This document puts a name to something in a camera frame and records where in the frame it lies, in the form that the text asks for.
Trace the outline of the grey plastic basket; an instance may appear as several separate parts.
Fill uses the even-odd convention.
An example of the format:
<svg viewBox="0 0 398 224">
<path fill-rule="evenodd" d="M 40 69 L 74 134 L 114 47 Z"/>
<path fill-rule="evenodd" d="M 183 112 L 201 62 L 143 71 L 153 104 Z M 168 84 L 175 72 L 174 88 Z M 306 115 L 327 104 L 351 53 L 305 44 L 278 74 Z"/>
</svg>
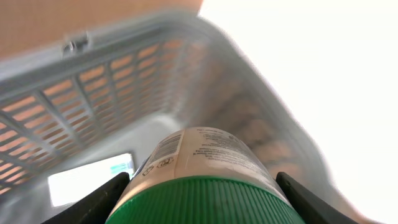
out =
<svg viewBox="0 0 398 224">
<path fill-rule="evenodd" d="M 192 126 L 237 136 L 271 173 L 366 221 L 232 41 L 194 14 L 163 12 L 1 62 L 1 222 L 60 213 L 50 175 L 125 153 L 138 168 L 160 140 Z"/>
</svg>

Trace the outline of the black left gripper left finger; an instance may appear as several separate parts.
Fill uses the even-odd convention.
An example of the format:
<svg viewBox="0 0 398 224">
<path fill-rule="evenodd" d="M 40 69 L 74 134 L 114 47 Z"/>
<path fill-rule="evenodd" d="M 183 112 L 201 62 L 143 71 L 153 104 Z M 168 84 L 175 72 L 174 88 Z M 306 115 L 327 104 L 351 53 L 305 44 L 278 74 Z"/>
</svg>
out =
<svg viewBox="0 0 398 224">
<path fill-rule="evenodd" d="M 68 209 L 42 224 L 105 223 L 128 183 L 130 183 L 129 174 L 119 173 Z"/>
</svg>

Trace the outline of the white medicine box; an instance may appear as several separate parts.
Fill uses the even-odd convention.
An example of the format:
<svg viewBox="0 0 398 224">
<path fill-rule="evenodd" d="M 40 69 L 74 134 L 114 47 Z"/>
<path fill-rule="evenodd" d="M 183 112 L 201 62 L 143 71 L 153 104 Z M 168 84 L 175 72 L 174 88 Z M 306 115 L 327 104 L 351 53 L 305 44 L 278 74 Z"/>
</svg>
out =
<svg viewBox="0 0 398 224">
<path fill-rule="evenodd" d="M 129 177 L 135 173 L 128 153 L 53 174 L 47 179 L 52 206 L 75 203 L 121 172 L 128 173 Z"/>
</svg>

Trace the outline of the green-capped white bottle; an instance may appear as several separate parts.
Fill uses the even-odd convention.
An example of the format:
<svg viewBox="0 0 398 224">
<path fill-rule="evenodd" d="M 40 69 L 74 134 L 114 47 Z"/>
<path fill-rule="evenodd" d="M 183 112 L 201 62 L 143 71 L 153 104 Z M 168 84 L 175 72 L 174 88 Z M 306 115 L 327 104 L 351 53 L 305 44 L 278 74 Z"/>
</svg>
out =
<svg viewBox="0 0 398 224">
<path fill-rule="evenodd" d="M 254 153 L 216 128 L 163 139 L 134 175 L 108 223 L 302 223 Z"/>
</svg>

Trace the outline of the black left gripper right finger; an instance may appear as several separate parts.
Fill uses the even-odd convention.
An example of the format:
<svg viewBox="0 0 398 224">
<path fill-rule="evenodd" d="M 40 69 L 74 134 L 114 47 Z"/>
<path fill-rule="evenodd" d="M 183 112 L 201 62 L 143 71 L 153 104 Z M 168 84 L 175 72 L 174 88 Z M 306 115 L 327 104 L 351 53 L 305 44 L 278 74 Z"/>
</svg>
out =
<svg viewBox="0 0 398 224">
<path fill-rule="evenodd" d="M 305 223 L 356 224 L 285 172 L 279 172 L 275 180 Z"/>
</svg>

